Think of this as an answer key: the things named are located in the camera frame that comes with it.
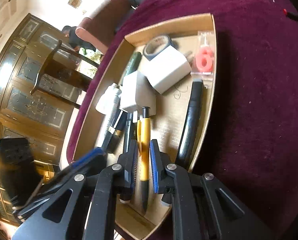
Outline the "black lipstick tube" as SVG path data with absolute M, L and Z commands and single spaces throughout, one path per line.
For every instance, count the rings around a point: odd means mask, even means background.
M 127 112 L 118 110 L 108 129 L 107 153 L 114 153 L 126 126 Z

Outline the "yellow black pen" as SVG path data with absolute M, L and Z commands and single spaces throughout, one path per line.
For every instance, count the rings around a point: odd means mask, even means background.
M 147 210 L 149 193 L 149 160 L 150 160 L 151 120 L 150 108 L 142 107 L 142 119 L 137 121 L 137 141 L 140 158 L 141 204 Z

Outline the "black marker white caps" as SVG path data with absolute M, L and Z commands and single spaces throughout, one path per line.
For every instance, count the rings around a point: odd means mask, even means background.
M 177 165 L 183 168 L 188 168 L 189 166 L 190 156 L 195 143 L 201 116 L 203 87 L 202 79 L 193 79 L 184 128 L 175 161 Z

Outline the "clear plastic pen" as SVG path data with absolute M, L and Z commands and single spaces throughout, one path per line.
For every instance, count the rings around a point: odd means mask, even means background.
M 107 150 L 107 146 L 109 144 L 109 128 L 115 118 L 116 111 L 118 109 L 118 105 L 120 102 L 120 94 L 121 90 L 118 88 L 114 88 L 110 95 L 110 100 L 108 102 L 108 111 L 106 115 L 106 129 L 105 129 L 105 137 L 103 140 L 103 143 L 101 145 L 101 148 L 104 152 Z

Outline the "small white charger cube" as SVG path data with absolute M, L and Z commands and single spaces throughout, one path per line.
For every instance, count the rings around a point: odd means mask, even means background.
M 156 95 L 147 77 L 135 71 L 123 79 L 121 89 L 120 109 L 133 113 L 142 112 L 142 107 L 148 107 L 149 115 L 156 115 Z

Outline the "dark green lighter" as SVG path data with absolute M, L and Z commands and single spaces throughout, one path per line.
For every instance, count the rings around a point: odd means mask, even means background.
M 137 70 L 140 64 L 141 58 L 142 58 L 142 54 L 138 51 L 132 54 L 126 66 L 124 76 L 127 76 Z

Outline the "white power adapter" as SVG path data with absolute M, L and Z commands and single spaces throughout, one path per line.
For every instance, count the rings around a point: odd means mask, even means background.
M 141 72 L 146 76 L 150 85 L 159 94 L 163 94 L 190 74 L 192 60 L 192 51 L 183 54 L 173 46 L 168 46 L 154 59 L 145 63 Z

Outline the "black tape roll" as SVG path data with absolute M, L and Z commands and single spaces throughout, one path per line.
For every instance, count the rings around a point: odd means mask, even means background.
M 171 38 L 168 35 L 159 35 L 147 42 L 142 54 L 148 61 L 151 61 L 168 46 L 174 46 Z

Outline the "red six candle pack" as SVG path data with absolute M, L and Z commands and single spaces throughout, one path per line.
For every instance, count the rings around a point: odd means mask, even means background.
M 192 75 L 211 75 L 215 64 L 215 33 L 199 31 L 192 63 Z

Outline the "wooden glass cabinet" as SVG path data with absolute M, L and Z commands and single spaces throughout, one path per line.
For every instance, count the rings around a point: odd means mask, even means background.
M 33 91 L 48 54 L 64 37 L 27 15 L 0 53 L 0 139 L 25 137 L 44 181 L 60 170 L 62 145 L 80 91 L 49 75 Z

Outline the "cardboard tray box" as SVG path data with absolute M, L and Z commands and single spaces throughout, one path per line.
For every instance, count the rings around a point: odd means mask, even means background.
M 133 193 L 118 200 L 116 229 L 125 239 L 149 239 L 171 208 L 153 181 L 150 141 L 172 162 L 191 171 L 211 114 L 217 72 L 217 39 L 209 13 L 174 18 L 136 30 L 106 53 L 84 97 L 67 148 L 69 161 L 105 144 L 113 127 L 104 119 L 131 113 L 137 168 Z

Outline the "dark wooden chair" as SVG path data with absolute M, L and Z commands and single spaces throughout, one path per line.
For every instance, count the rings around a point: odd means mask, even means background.
M 63 50 L 79 59 L 82 61 L 85 61 L 95 68 L 98 68 L 99 64 L 96 62 L 88 59 L 87 57 L 70 50 L 62 45 L 62 40 L 58 40 L 58 43 L 56 47 L 49 53 L 47 58 L 45 59 L 43 65 L 40 67 L 40 70 L 37 73 L 36 80 L 35 80 L 35 85 L 33 86 L 32 90 L 30 91 L 30 94 L 33 95 L 36 91 L 39 91 L 41 93 L 47 94 L 51 96 L 52 98 L 59 100 L 63 103 L 66 103 L 68 105 L 71 105 L 77 109 L 80 108 L 80 105 L 77 104 L 76 102 L 72 102 L 69 99 L 63 98 L 59 95 L 53 94 L 50 91 L 47 91 L 39 86 L 40 81 L 42 80 L 43 76 L 45 74 L 53 77 L 54 79 L 60 80 L 66 84 L 69 84 L 75 88 L 81 89 L 84 92 L 88 90 L 88 87 L 90 85 L 90 82 L 92 81 L 91 78 L 88 76 L 78 72 L 75 69 L 69 68 L 65 66 L 64 64 L 60 63 L 59 61 L 56 61 L 54 59 L 55 54 L 59 51 Z

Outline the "maroon velvet tablecloth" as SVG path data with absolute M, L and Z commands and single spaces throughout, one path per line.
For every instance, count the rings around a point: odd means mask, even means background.
M 274 234 L 298 239 L 298 0 L 144 0 L 109 51 L 141 28 L 209 12 L 217 32 L 210 121 L 193 172 L 213 173 Z

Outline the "person in dark clothes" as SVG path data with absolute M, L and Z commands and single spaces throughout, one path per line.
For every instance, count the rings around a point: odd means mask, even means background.
M 64 26 L 62 29 L 62 33 L 65 35 L 65 37 L 69 38 L 69 44 L 71 45 L 74 51 L 78 53 L 81 48 L 84 48 L 85 50 L 89 49 L 92 51 L 96 51 L 95 46 L 79 38 L 76 35 L 75 31 L 76 31 L 76 27 L 71 27 L 69 25 Z

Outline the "black marker red caps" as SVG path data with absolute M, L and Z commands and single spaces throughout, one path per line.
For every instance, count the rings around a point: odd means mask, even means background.
M 287 18 L 298 22 L 298 15 L 295 15 L 292 12 L 288 12 L 286 9 L 283 9 L 283 13 Z

